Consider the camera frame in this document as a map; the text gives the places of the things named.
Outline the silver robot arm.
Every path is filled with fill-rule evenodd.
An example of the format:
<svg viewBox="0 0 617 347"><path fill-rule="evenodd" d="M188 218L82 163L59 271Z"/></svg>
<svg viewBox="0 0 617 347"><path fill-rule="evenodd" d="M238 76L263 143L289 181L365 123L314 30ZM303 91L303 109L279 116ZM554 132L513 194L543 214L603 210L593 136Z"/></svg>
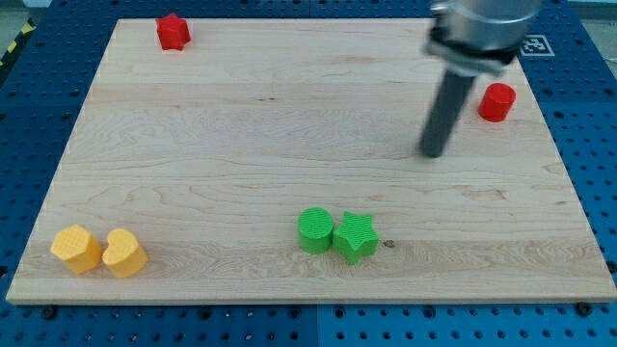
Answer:
<svg viewBox="0 0 617 347"><path fill-rule="evenodd" d="M477 76L499 76L514 59L541 0L436 0L424 51L445 63L418 141L429 158L441 156Z"/></svg>

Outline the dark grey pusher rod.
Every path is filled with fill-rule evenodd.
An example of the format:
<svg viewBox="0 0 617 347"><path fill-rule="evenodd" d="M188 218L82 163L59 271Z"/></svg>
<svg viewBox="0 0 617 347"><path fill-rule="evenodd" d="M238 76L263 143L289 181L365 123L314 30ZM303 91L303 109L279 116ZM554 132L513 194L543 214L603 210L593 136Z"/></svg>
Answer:
<svg viewBox="0 0 617 347"><path fill-rule="evenodd" d="M425 157L438 158L443 154L475 79L450 69L444 72L418 142Z"/></svg>

